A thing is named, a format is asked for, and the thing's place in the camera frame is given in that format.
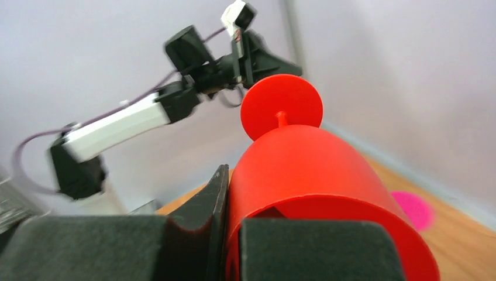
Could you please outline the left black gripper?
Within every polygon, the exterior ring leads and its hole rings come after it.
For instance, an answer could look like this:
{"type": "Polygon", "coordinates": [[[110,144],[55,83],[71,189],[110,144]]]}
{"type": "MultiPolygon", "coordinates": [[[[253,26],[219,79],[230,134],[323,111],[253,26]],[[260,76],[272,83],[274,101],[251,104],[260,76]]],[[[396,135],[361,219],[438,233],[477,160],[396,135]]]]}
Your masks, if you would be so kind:
{"type": "Polygon", "coordinates": [[[263,38],[252,30],[242,31],[239,40],[230,42],[231,52],[207,61],[191,72],[198,92],[215,95],[241,85],[248,89],[260,80],[276,74],[302,76],[302,67],[272,54],[263,38]]]}

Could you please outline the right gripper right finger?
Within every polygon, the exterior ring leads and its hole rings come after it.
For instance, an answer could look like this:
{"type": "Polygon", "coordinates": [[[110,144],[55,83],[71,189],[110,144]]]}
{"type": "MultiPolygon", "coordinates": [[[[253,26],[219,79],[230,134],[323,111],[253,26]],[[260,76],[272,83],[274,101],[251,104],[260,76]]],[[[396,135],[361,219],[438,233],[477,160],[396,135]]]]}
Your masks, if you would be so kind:
{"type": "Polygon", "coordinates": [[[249,218],[240,280],[405,280],[388,232],[368,221],[249,218]]]}

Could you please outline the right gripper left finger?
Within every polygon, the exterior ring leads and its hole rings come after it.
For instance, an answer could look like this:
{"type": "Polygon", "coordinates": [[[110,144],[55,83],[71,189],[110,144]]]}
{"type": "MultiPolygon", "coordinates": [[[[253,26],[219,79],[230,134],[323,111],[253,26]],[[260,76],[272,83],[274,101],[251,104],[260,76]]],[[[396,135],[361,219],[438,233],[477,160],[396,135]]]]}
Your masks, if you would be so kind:
{"type": "Polygon", "coordinates": [[[169,215],[34,217],[1,253],[2,280],[221,280],[229,167],[169,215]]]}

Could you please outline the red wine glass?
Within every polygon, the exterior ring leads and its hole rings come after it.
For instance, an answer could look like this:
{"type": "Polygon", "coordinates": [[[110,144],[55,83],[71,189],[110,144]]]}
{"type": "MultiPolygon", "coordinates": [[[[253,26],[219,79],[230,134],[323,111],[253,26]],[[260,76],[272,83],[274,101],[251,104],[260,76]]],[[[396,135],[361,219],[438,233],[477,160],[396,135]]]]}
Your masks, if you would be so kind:
{"type": "Polygon", "coordinates": [[[290,74],[264,78],[242,102],[252,144],[229,186],[225,276],[239,280],[239,229],[245,218],[367,220],[392,236],[408,280],[439,280],[427,243],[365,158],[323,129],[311,83],[290,74]]]}

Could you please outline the magenta wine glass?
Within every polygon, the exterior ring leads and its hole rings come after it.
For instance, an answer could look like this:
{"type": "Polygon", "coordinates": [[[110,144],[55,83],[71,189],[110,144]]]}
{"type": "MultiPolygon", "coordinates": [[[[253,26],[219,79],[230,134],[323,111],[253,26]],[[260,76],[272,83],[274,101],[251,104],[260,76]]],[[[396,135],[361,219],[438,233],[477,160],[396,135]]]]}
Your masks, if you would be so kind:
{"type": "Polygon", "coordinates": [[[434,210],[422,197],[407,191],[391,191],[390,194],[418,232],[424,232],[432,226],[434,210]]]}

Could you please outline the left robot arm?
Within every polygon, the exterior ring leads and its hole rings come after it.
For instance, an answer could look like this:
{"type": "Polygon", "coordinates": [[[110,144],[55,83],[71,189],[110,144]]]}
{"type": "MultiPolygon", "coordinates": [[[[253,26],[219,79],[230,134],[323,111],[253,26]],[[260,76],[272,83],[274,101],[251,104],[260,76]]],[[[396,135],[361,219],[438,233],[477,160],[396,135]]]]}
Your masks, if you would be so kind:
{"type": "Polygon", "coordinates": [[[252,30],[237,29],[231,53],[218,59],[193,26],[166,41],[164,50],[179,80],[160,83],[139,101],[91,124],[69,127],[52,144],[49,154],[60,194],[79,200],[101,193],[107,177],[103,151],[189,117],[201,95],[213,99],[222,90],[249,89],[276,74],[302,75],[299,66],[268,52],[252,30]]]}

